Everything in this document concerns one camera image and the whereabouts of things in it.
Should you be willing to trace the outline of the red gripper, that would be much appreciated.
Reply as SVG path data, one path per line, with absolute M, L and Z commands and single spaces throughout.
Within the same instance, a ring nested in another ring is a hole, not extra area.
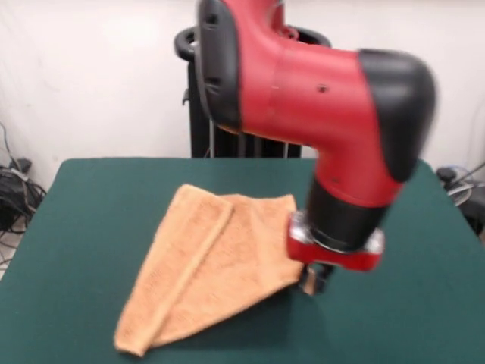
M 286 251 L 290 259 L 304 263 L 299 276 L 299 287 L 303 292 L 323 293 L 333 274 L 333 266 L 352 271 L 375 269 L 385 249 L 384 232 L 376 228 L 365 245 L 353 253 L 339 252 L 316 242 L 306 224 L 304 211 L 289 215 L 287 223 Z M 310 264 L 319 263 L 315 274 Z

